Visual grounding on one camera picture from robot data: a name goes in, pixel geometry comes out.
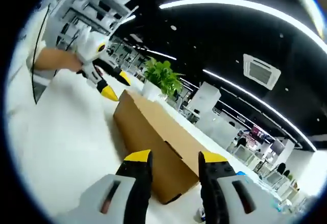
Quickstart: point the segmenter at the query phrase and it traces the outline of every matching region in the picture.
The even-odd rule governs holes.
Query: air conditioning vent
[[[265,86],[269,90],[272,90],[281,75],[279,69],[248,54],[243,54],[243,71],[244,76]]]

